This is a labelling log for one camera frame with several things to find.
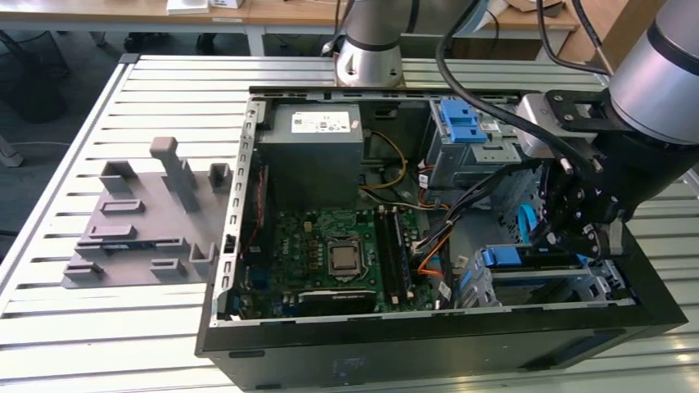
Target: black cable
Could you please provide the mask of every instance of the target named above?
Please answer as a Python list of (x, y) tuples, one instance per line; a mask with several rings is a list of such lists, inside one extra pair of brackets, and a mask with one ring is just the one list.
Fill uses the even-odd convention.
[(334, 45), (337, 43), (337, 39), (340, 38), (341, 28), (345, 25), (346, 16), (349, 15), (349, 11), (352, 10), (352, 7), (353, 7), (353, 2), (354, 2), (354, 0), (346, 0), (345, 12), (344, 12), (344, 14), (341, 16), (341, 21), (338, 23), (337, 20), (338, 20), (338, 17), (340, 17), (340, 0), (337, 0), (337, 5), (334, 7), (334, 32), (332, 34), (332, 38), (329, 39), (329, 41), (322, 45), (321, 56), (325, 56), (329, 53), (332, 53), (332, 51), (334, 49)]
[(601, 40), (598, 39), (597, 32), (593, 31), (592, 24), (586, 18), (585, 9), (581, 6), (580, 0), (572, 0), (572, 7), (574, 8), (574, 13), (577, 14), (577, 19), (580, 19), (581, 28), (585, 30), (589, 41), (592, 41), (593, 47), (601, 47)]
[(473, 13), (473, 9), (477, 5), (478, 5), (478, 2), (476, 1), (470, 3), (461, 17), (454, 22), (454, 25), (452, 26), (452, 28), (449, 29), (449, 31), (446, 32), (446, 34), (441, 37), (438, 41), (438, 45), (436, 46), (436, 55), (434, 55), (436, 67), (438, 69), (438, 73), (441, 74), (444, 81), (446, 82), (446, 85), (452, 88), (456, 95), (465, 102), (468, 102), (473, 106), (473, 108), (485, 112), (488, 115), (501, 120), (504, 123), (514, 126), (524, 133), (528, 133), (529, 135), (536, 137), (553, 150), (554, 153), (560, 154), (562, 157), (568, 159), (569, 163), (577, 170), (578, 175), (581, 177), (592, 178), (594, 174), (592, 163), (585, 159), (585, 157), (580, 154), (580, 152), (577, 152), (577, 150), (573, 149), (573, 147), (561, 138), (558, 138), (545, 129), (538, 127), (530, 121), (528, 121), (526, 119), (522, 119), (520, 116), (514, 115), (513, 113), (506, 112), (502, 108), (492, 105), (489, 102), (482, 101), (474, 94), (468, 92), (462, 88), (461, 84), (458, 83), (454, 76), (452, 75), (449, 68), (446, 67), (446, 61), (444, 59), (444, 47), (446, 45), (446, 41), (454, 35), (456, 31), (464, 24), (466, 18)]
[(494, 53), (494, 48), (497, 46), (497, 42), (500, 41), (500, 21), (497, 20), (497, 17), (490, 12), (490, 10), (485, 10), (485, 12), (488, 14), (490, 14), (492, 21), (494, 22), (494, 39), (492, 40), (490, 52), (488, 53), (488, 59), (490, 59), (492, 58), (492, 54)]
[(0, 236), (17, 237), (17, 236), (20, 236), (20, 233), (16, 232), (16, 231), (5, 231), (5, 230), (0, 229)]
[(536, 0), (536, 19), (538, 21), (538, 35), (541, 37), (541, 45), (544, 47), (545, 55), (548, 56), (550, 61), (556, 63), (558, 66), (570, 68), (572, 70), (592, 72), (600, 75), (608, 75), (606, 71), (602, 70), (601, 68), (594, 67), (593, 65), (584, 65), (584, 64), (573, 63), (570, 61), (565, 61), (560, 57), (556, 56), (556, 53), (553, 53), (553, 49), (550, 48), (550, 43), (548, 42), (548, 33), (545, 32), (544, 0)]
[(337, 35), (337, 32), (340, 31), (340, 3), (341, 0), (337, 0), (337, 4), (334, 4), (334, 32), (332, 35)]
[(444, 219), (452, 219), (465, 208), (468, 208), (474, 202), (481, 200), (490, 194), (500, 181), (508, 177), (512, 173), (521, 170), (536, 169), (540, 167), (544, 161), (538, 159), (525, 160), (518, 164), (505, 165), (502, 168), (496, 170), (492, 174), (485, 176), (477, 183), (474, 183), (466, 191), (462, 193), (458, 200), (450, 206), (449, 211)]

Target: slotted metal table surface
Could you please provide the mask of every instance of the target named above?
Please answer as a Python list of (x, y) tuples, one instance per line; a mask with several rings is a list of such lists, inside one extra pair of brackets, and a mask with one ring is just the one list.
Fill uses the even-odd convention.
[[(470, 88), (598, 89), (593, 77), (540, 63), (454, 61), (450, 67)], [(442, 87), (432, 61), (405, 61), (405, 79), (409, 87)], [(232, 165), (248, 87), (332, 84), (332, 63), (316, 58), (142, 56), (117, 66), (0, 266), (1, 391), (237, 391), (193, 356), (204, 284), (64, 290), (62, 268), (102, 189), (96, 176), (106, 160), (128, 159), (136, 171), (161, 170), (148, 145), (153, 137), (173, 136), (193, 170), (210, 162)], [(553, 373), (324, 391), (699, 390), (692, 184), (677, 180), (629, 223), (689, 323)]]

